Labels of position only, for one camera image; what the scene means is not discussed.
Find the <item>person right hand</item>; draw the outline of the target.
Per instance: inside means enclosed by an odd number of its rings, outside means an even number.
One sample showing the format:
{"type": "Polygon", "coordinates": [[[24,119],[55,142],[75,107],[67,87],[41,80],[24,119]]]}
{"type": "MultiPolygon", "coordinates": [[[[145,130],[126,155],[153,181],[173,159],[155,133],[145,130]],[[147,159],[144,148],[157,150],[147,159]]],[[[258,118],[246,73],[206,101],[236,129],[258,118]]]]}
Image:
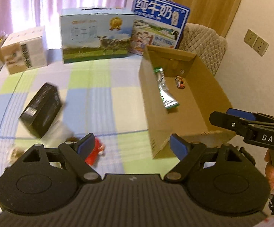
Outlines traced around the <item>person right hand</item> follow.
{"type": "Polygon", "coordinates": [[[274,190],[274,167],[272,165],[270,150],[267,150],[264,161],[267,162],[267,165],[265,167],[265,176],[268,180],[271,190],[274,190]]]}

